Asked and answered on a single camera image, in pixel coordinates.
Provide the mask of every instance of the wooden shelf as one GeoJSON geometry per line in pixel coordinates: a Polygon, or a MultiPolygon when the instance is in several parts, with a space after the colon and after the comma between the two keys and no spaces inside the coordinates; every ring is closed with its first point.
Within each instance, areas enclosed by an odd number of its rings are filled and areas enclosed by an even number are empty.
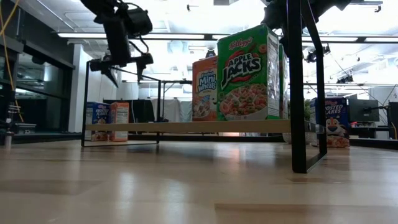
{"type": "Polygon", "coordinates": [[[87,124],[92,131],[289,133],[290,120],[205,121],[186,123],[87,124]]]}

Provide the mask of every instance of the computer monitor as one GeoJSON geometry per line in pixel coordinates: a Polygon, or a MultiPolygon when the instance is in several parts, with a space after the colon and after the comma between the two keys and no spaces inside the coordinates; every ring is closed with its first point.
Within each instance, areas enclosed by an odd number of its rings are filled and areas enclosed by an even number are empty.
{"type": "Polygon", "coordinates": [[[351,122],[380,121],[379,102],[377,100],[348,99],[348,113],[351,122]]]}

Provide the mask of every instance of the window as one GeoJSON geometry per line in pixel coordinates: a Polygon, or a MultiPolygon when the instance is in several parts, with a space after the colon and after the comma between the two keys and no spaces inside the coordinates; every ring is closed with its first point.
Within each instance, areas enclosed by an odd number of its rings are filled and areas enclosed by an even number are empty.
{"type": "Polygon", "coordinates": [[[19,56],[17,85],[36,88],[48,94],[65,95],[63,70],[28,54],[19,56]]]}
{"type": "Polygon", "coordinates": [[[16,99],[27,124],[36,124],[36,132],[63,131],[62,100],[32,91],[16,89],[16,99]]]}

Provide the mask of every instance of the cereal bowl image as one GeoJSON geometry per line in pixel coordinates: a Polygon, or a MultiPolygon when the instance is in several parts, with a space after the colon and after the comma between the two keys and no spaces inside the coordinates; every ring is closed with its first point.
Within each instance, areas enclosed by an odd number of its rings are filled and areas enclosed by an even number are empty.
{"type": "Polygon", "coordinates": [[[193,107],[194,118],[204,118],[210,114],[210,102],[203,102],[200,98],[195,100],[193,107]]]}
{"type": "Polygon", "coordinates": [[[252,84],[232,90],[220,103],[220,111],[229,121],[266,119],[266,86],[252,84]]]}

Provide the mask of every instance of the ceiling light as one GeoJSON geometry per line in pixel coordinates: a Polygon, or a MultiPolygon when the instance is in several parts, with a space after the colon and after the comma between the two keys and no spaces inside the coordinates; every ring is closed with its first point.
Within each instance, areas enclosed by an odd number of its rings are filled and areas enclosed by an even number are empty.
{"type": "Polygon", "coordinates": [[[204,51],[206,49],[207,49],[206,46],[189,46],[188,47],[188,50],[201,50],[201,51],[204,51]]]}
{"type": "MultiPolygon", "coordinates": [[[[70,39],[106,39],[104,33],[58,33],[59,37],[70,39]]],[[[182,39],[182,40],[203,40],[204,34],[147,34],[142,36],[144,40],[148,39],[182,39]]]]}
{"type": "Polygon", "coordinates": [[[203,34],[147,34],[143,39],[204,39],[203,34]]]}
{"type": "MultiPolygon", "coordinates": [[[[357,37],[320,37],[322,42],[355,42],[357,37]]],[[[311,37],[302,37],[303,42],[312,42],[311,37]]]]}
{"type": "Polygon", "coordinates": [[[228,34],[224,34],[224,35],[213,35],[213,39],[219,40],[221,38],[227,37],[229,36],[228,34]]]}
{"type": "Polygon", "coordinates": [[[59,37],[62,38],[73,38],[73,39],[105,39],[106,34],[102,33],[58,33],[59,37]]]}
{"type": "Polygon", "coordinates": [[[368,37],[365,42],[398,42],[398,37],[368,37]]]}
{"type": "Polygon", "coordinates": [[[140,80],[139,83],[159,83],[158,81],[140,80]]]}

